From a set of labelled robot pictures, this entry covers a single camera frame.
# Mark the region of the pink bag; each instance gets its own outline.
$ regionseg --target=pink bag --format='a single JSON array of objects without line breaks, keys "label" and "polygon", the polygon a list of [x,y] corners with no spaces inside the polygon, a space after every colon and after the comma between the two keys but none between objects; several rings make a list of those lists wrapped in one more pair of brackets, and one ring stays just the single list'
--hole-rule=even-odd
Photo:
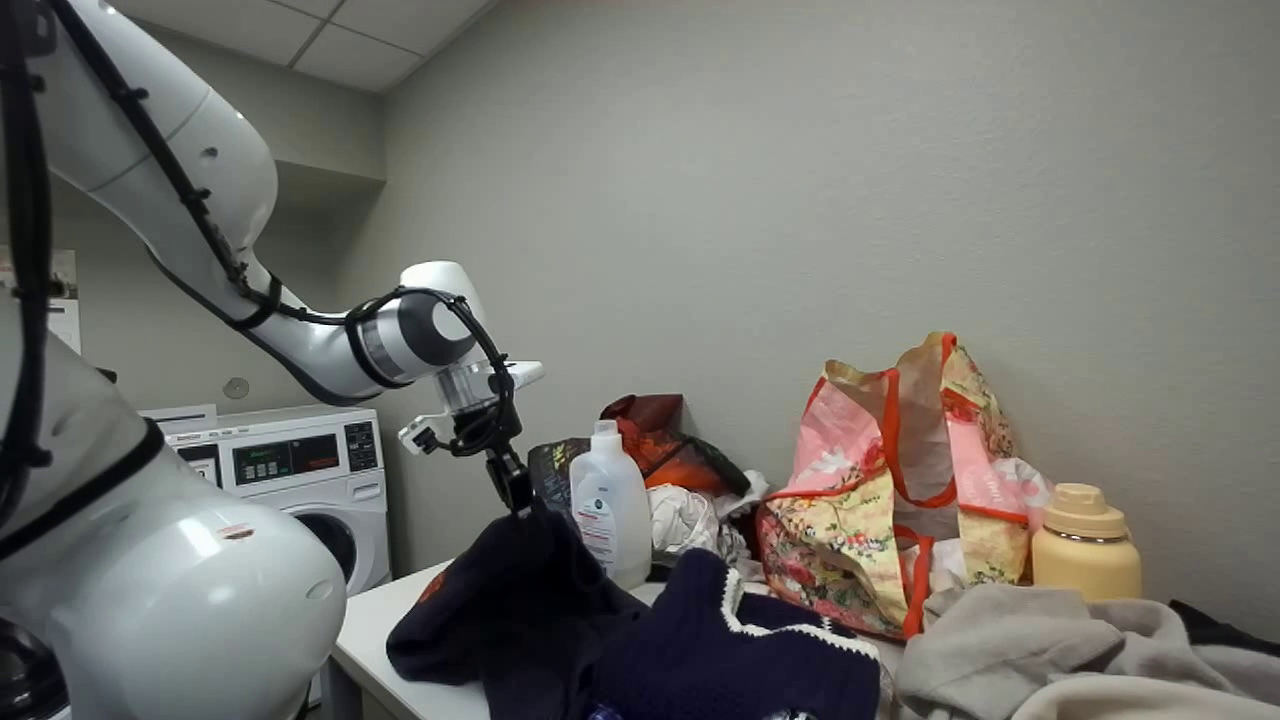
[{"label": "pink bag", "polygon": [[1040,500],[951,332],[882,374],[828,362],[756,524],[767,587],[857,631],[916,635],[933,593],[1025,582]]}]

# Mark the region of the white washing machine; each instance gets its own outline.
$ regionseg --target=white washing machine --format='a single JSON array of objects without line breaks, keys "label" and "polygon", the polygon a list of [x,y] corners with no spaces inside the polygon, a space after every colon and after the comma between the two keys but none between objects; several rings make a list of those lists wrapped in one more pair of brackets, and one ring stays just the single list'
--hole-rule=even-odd
[{"label": "white washing machine", "polygon": [[[372,408],[274,408],[169,432],[209,483],[290,514],[335,557],[347,593],[393,582],[386,476]],[[333,717],[333,671],[313,684],[313,712]]]}]

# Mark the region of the plastic container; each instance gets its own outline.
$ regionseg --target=plastic container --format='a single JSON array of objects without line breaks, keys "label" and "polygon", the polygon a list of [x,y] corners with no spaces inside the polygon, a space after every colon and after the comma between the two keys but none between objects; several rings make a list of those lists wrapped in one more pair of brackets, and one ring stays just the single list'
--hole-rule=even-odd
[{"label": "plastic container", "polygon": [[597,426],[590,448],[569,465],[569,503],[608,582],[642,585],[650,562],[646,493],[615,426]]},{"label": "plastic container", "polygon": [[1034,587],[1072,587],[1093,605],[1142,596],[1142,562],[1125,514],[1094,483],[1056,483],[1032,537]]}]

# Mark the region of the white detergent bottle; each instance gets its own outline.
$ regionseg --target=white detergent bottle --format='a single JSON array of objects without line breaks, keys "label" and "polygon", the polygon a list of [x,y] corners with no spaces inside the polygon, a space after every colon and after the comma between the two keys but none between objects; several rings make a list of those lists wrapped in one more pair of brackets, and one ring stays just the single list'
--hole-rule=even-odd
[{"label": "white detergent bottle", "polygon": [[615,426],[598,420],[590,448],[569,465],[572,519],[611,585],[636,587],[646,576],[646,493]]}]

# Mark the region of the ceiling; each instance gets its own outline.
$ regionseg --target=ceiling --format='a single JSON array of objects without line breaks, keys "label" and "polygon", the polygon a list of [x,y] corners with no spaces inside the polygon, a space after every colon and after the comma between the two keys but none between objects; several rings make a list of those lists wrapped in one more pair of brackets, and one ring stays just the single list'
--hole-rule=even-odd
[{"label": "ceiling", "polygon": [[386,93],[493,0],[114,0],[140,26],[344,88]]}]

